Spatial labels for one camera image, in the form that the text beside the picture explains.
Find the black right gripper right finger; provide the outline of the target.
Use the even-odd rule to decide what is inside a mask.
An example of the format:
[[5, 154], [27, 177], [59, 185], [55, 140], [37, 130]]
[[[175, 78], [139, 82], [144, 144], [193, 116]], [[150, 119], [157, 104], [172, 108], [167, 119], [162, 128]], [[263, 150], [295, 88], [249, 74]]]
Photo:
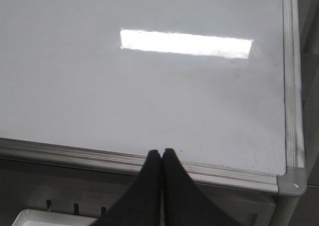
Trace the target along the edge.
[[183, 168], [173, 149], [162, 156], [164, 222], [167, 226], [238, 226], [211, 202]]

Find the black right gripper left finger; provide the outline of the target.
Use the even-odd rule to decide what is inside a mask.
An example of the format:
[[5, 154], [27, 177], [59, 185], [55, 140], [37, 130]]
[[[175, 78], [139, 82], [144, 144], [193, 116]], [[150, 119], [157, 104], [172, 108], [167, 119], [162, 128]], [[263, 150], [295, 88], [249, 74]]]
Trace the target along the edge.
[[133, 184], [98, 220], [97, 226], [158, 226], [161, 206], [161, 157], [148, 152]]

